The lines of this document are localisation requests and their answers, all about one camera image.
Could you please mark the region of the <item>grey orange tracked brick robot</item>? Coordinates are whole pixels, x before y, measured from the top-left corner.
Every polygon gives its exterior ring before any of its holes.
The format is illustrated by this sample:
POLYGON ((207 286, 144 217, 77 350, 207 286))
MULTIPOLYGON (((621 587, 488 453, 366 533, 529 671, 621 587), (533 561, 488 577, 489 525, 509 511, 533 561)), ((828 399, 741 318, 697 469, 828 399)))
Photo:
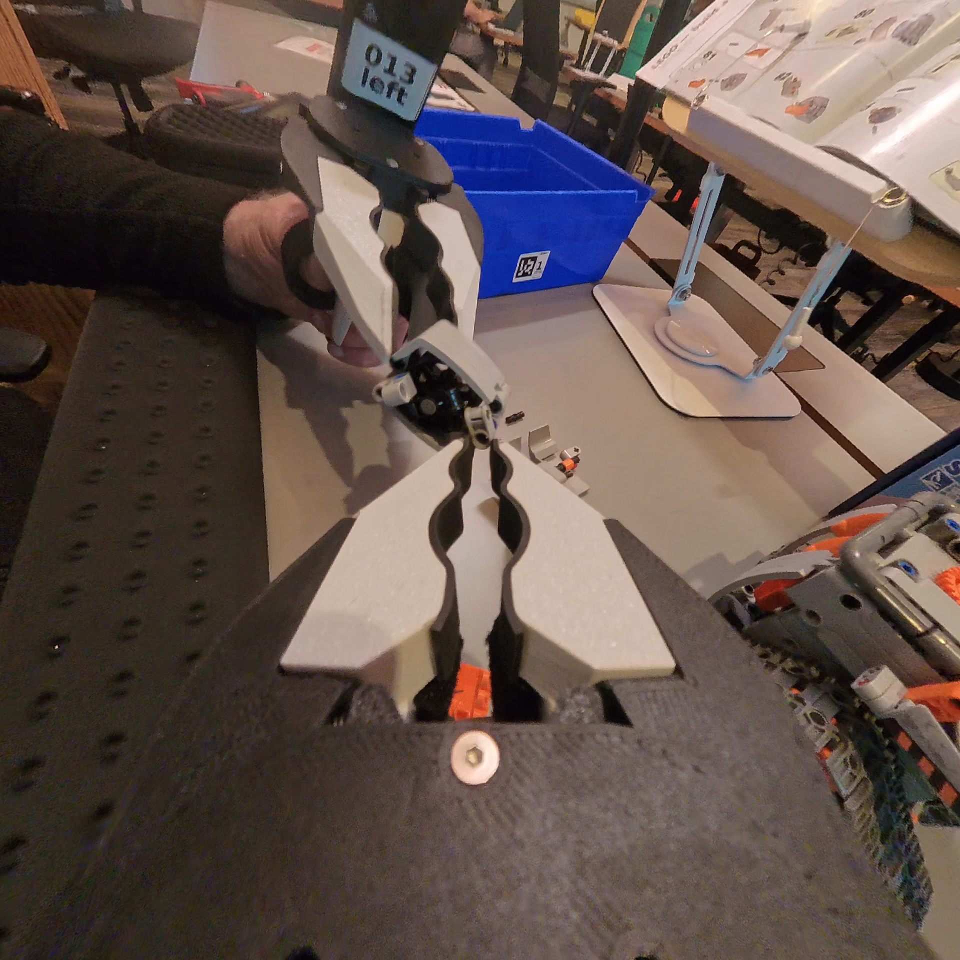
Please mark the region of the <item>grey orange tracked brick robot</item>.
POLYGON ((709 603, 771 673, 870 863, 921 927, 919 822, 958 827, 958 494, 876 496, 709 603))

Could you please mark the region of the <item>black padded case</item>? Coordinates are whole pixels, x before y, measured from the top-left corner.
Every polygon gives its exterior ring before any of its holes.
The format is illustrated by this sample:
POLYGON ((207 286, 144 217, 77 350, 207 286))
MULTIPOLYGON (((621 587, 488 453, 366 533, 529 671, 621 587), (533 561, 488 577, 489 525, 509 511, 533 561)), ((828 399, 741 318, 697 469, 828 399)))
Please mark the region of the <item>black padded case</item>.
POLYGON ((246 187, 277 186, 284 120, 217 105, 173 103, 150 116, 139 145, 168 170, 246 187))

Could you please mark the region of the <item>small grey brick hinge assembly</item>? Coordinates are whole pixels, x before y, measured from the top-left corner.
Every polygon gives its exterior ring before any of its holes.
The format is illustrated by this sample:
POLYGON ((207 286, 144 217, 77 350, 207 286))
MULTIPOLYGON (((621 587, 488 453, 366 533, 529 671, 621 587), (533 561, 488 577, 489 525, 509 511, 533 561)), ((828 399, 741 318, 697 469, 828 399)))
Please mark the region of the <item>small grey brick hinge assembly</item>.
POLYGON ((466 438, 486 450, 510 395, 497 364, 447 320, 406 342, 373 397, 434 449, 466 438))

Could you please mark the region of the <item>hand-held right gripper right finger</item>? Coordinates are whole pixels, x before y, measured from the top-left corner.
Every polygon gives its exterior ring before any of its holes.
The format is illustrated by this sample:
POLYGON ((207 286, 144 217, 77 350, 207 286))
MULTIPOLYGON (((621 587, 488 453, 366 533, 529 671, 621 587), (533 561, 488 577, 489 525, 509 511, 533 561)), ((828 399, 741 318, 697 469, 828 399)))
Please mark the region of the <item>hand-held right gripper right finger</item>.
POLYGON ((489 462, 510 554, 487 636, 493 718, 537 721, 575 689, 673 675, 604 516, 509 444, 496 441, 489 462))

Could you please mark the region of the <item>wooden pillar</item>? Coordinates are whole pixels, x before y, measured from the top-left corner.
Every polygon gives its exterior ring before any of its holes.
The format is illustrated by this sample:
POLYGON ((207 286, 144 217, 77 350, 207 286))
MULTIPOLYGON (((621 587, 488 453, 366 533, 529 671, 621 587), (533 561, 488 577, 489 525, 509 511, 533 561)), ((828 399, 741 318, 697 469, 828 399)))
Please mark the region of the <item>wooden pillar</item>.
POLYGON ((1 1, 1 89, 26 96, 52 123, 67 129, 66 119, 24 32, 12 2, 1 1))

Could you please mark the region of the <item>person's left hand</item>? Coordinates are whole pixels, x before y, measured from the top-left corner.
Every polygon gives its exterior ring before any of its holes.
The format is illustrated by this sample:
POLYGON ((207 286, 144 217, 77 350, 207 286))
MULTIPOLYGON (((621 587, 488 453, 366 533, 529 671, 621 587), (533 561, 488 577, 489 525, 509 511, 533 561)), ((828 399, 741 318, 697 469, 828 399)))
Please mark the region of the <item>person's left hand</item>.
POLYGON ((341 343, 335 343, 332 313, 310 308, 286 283, 282 241, 307 218, 306 204, 289 191, 261 194, 237 203, 223 222, 222 259, 227 284, 242 301, 315 327, 326 338, 328 353, 335 359, 358 368, 378 367, 378 356, 354 326, 341 343))

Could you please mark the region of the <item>red handled tool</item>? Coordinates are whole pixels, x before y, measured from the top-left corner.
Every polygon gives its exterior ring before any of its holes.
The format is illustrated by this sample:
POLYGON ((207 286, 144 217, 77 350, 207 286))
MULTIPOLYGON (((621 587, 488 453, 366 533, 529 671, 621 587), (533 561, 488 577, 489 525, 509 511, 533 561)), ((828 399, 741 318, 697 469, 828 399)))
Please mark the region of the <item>red handled tool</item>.
POLYGON ((223 85, 192 78, 175 77, 174 82, 177 92, 184 102, 202 107, 241 106, 268 97, 267 94, 243 80, 238 80, 232 85, 223 85))

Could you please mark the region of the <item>blue bin with tag label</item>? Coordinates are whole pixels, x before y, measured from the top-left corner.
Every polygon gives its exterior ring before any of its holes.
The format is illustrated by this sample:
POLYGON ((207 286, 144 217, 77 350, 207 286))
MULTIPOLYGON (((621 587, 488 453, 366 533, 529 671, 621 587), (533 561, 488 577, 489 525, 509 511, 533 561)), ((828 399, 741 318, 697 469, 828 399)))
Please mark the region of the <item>blue bin with tag label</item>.
POLYGON ((481 300, 599 281, 654 189, 535 121, 426 109, 416 133, 479 216, 481 300))

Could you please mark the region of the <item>grey orange brick wheel assembly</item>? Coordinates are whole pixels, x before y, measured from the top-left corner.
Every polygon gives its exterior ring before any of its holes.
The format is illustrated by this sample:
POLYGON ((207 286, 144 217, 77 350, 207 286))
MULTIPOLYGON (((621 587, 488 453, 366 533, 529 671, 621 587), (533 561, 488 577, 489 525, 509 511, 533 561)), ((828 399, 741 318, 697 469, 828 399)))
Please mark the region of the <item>grey orange brick wheel assembly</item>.
POLYGON ((575 496, 582 498, 590 490, 589 484, 578 474, 582 460, 579 446, 561 448, 547 424, 529 432, 528 446, 531 460, 575 496))

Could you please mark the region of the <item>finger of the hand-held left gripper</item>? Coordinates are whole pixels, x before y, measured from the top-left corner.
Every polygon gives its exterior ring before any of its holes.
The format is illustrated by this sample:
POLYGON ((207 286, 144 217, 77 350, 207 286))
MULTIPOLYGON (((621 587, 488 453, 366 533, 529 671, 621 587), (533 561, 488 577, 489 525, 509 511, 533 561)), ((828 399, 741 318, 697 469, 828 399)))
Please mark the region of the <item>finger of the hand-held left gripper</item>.
POLYGON ((373 224, 378 189, 354 169, 320 156, 321 200, 314 225, 314 253, 333 285, 333 335, 342 344, 355 328, 380 362, 394 352, 399 291, 385 266, 386 246, 373 224))
POLYGON ((449 300, 449 318, 473 341, 482 268, 479 216, 470 202, 424 202, 417 214, 438 241, 435 260, 442 278, 440 290, 449 300))

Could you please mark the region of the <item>black office chair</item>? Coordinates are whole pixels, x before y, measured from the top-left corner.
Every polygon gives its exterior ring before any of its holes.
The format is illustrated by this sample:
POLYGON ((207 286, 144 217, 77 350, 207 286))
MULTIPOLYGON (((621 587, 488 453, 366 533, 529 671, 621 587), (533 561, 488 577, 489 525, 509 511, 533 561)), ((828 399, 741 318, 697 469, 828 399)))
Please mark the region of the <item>black office chair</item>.
POLYGON ((54 78, 90 93, 93 82, 110 86, 129 140, 139 137, 130 99, 141 114, 154 105, 143 81, 192 61, 199 27, 182 19, 154 15, 142 2, 13 2, 33 52, 60 63, 54 78))

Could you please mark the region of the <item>orange curved brick piece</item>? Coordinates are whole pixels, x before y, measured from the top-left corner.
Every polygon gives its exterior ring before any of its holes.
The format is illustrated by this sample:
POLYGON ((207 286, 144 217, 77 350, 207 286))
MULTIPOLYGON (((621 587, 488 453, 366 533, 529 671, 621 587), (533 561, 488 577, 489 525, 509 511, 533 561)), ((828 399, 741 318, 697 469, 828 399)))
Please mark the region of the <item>orange curved brick piece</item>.
POLYGON ((493 714, 491 672, 461 663, 451 697, 448 716, 454 721, 484 719, 493 714))

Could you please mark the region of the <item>dark blue toy box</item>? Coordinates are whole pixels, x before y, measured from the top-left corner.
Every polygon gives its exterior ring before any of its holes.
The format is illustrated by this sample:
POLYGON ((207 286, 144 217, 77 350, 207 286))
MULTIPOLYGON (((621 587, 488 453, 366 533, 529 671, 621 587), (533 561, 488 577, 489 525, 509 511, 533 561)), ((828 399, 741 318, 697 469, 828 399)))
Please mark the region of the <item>dark blue toy box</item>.
POLYGON ((959 498, 959 429, 936 440, 899 466, 882 474, 831 510, 840 514, 865 506, 876 497, 911 498, 931 492, 959 498))

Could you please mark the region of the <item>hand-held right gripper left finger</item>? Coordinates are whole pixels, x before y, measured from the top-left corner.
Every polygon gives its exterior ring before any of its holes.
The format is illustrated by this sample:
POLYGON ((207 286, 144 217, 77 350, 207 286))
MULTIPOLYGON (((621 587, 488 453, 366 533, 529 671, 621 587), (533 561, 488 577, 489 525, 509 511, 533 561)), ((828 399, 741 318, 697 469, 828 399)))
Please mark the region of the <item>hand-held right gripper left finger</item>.
POLYGON ((360 510, 280 667, 378 686, 401 715, 431 683, 454 678, 462 638, 449 551, 470 485, 471 442, 462 438, 360 510))

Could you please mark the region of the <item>black dimpled cushion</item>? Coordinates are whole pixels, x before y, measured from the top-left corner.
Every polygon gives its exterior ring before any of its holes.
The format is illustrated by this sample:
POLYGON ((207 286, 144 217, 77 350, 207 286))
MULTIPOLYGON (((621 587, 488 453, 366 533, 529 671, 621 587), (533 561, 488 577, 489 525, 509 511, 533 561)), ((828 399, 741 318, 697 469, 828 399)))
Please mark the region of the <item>black dimpled cushion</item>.
POLYGON ((167 702, 267 583, 257 330, 97 295, 2 603, 2 958, 26 958, 167 702))

